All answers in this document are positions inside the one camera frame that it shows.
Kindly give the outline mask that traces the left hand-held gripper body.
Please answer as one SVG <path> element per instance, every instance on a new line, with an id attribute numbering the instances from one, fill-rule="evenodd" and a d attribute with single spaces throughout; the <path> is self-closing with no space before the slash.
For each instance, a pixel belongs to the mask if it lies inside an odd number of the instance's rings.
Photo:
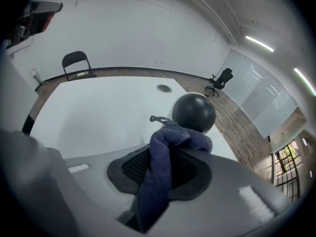
<path id="1" fill-rule="evenodd" d="M 45 32 L 52 18 L 53 12 L 30 14 L 21 18 L 10 31 L 11 43 L 19 44 L 33 35 Z"/>

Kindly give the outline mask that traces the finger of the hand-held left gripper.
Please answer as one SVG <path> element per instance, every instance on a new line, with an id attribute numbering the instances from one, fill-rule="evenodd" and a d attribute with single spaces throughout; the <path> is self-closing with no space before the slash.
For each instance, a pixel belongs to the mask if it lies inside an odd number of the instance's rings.
<path id="1" fill-rule="evenodd" d="M 63 8 L 61 2 L 49 0 L 31 0 L 28 5 L 30 12 L 59 12 Z"/>

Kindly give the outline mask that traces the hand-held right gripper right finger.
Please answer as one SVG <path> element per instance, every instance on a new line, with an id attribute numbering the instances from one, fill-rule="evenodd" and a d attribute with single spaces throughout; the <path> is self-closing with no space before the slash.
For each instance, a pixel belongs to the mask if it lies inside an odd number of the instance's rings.
<path id="1" fill-rule="evenodd" d="M 188 149 L 176 152 L 207 164 L 211 181 L 196 198 L 170 202 L 149 237 L 269 237 L 286 220 L 290 199 L 241 163 Z"/>

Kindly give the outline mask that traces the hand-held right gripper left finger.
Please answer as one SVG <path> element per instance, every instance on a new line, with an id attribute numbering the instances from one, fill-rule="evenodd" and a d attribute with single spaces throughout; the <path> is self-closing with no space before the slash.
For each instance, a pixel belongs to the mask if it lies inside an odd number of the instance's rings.
<path id="1" fill-rule="evenodd" d="M 124 162 L 148 145 L 114 152 L 63 159 L 49 148 L 52 176 L 74 219 L 76 237 L 142 237 L 131 228 L 135 196 L 124 193 L 134 182 L 122 173 Z"/>

